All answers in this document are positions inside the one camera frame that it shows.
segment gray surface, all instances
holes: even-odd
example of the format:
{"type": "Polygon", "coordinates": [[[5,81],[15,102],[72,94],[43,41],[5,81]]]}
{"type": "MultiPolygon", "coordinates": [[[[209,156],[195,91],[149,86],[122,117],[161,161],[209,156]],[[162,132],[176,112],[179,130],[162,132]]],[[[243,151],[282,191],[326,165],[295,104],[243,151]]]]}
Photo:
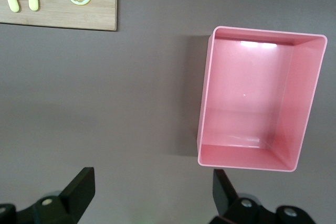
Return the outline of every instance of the gray surface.
{"type": "Polygon", "coordinates": [[[218,25],[325,34],[298,169],[227,169],[263,205],[334,223],[336,0],[119,0],[119,31],[0,25],[0,202],[19,209],[84,167],[80,223],[208,223],[212,169],[196,158],[207,38],[218,25]]]}

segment black clamp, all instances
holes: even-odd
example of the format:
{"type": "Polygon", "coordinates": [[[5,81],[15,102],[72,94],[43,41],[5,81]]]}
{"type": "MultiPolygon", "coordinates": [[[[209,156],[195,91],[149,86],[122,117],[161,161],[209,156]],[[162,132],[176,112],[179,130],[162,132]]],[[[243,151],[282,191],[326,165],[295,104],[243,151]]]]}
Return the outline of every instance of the black clamp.
{"type": "Polygon", "coordinates": [[[315,224],[298,207],[280,206],[273,213],[250,198],[240,198],[220,169],[214,170],[213,197],[219,216],[210,224],[315,224]]]}
{"type": "Polygon", "coordinates": [[[84,168],[58,196],[44,197],[22,211],[0,204],[0,224],[76,224],[95,195],[94,171],[84,168]]]}

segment silver screw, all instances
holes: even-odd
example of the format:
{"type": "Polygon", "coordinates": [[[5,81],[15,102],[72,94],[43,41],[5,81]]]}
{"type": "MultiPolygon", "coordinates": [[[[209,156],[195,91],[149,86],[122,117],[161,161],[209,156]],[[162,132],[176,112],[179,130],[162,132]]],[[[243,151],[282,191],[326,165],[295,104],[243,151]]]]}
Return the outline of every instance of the silver screw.
{"type": "Polygon", "coordinates": [[[249,201],[248,199],[243,199],[241,203],[244,207],[252,207],[252,202],[249,201]]]}
{"type": "Polygon", "coordinates": [[[285,214],[287,214],[290,217],[296,217],[298,214],[295,212],[294,209],[291,209],[289,207],[284,209],[285,214]]]}
{"type": "Polygon", "coordinates": [[[52,201],[53,201],[52,199],[45,199],[44,201],[42,201],[42,206],[46,206],[46,205],[52,203],[52,201]]]}

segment pink plastic bin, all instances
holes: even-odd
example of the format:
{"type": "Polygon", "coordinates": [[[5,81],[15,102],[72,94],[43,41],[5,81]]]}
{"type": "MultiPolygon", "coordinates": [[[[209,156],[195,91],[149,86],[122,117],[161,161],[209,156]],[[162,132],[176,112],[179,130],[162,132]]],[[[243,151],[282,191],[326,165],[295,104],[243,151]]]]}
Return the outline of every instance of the pink plastic bin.
{"type": "Polygon", "coordinates": [[[324,35],[217,27],[208,44],[199,164],[294,171],[326,46],[324,35]]]}

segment wooden board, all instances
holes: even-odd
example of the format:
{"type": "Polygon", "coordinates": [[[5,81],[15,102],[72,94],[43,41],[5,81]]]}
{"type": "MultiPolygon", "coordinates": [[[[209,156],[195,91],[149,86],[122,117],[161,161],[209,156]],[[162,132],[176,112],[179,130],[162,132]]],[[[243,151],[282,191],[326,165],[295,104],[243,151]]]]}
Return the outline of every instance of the wooden board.
{"type": "Polygon", "coordinates": [[[79,6],[70,0],[39,0],[39,10],[29,9],[28,0],[18,0],[20,11],[13,13],[7,0],[0,0],[0,23],[116,30],[117,0],[91,0],[79,6]]]}

